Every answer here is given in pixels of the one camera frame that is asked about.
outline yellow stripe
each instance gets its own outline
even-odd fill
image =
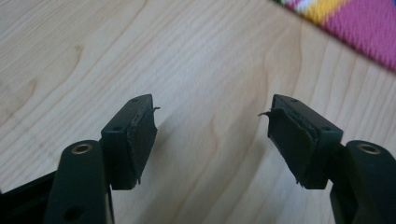
[[[310,4],[303,12],[303,15],[313,23],[324,23],[329,18],[330,13],[334,13],[347,0],[317,0]]]

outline striped cloth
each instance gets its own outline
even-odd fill
[[[396,71],[396,0],[275,0]]]

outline black plastic part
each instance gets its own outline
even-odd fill
[[[130,100],[102,130],[102,147],[113,189],[140,183],[157,128],[151,95]]]
[[[344,168],[358,205],[351,223],[396,223],[396,160],[392,155],[373,143],[351,141],[346,145]]]
[[[55,172],[0,193],[0,223],[42,223]]]
[[[300,101],[274,95],[268,137],[296,180],[307,189],[325,189],[326,159],[340,145],[343,131]]]
[[[358,203],[356,202],[353,192],[345,192],[336,186],[332,186],[330,200],[332,202],[332,213],[335,223],[352,223],[356,216],[356,211],[358,210]]]
[[[113,223],[99,142],[82,141],[62,153],[44,223]]]

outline screw hole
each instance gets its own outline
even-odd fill
[[[73,154],[84,154],[92,149],[91,144],[81,144],[72,149]]]
[[[76,221],[79,220],[84,214],[85,209],[82,206],[73,206],[64,213],[64,220]]]
[[[360,144],[358,145],[358,149],[362,150],[365,153],[369,153],[372,155],[378,155],[381,153],[381,150],[377,147],[366,145],[366,144]]]

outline wooden table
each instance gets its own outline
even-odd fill
[[[396,76],[268,1],[0,2],[0,187],[57,168],[152,93],[159,132],[117,223],[334,223],[266,137],[275,93],[396,155]]]

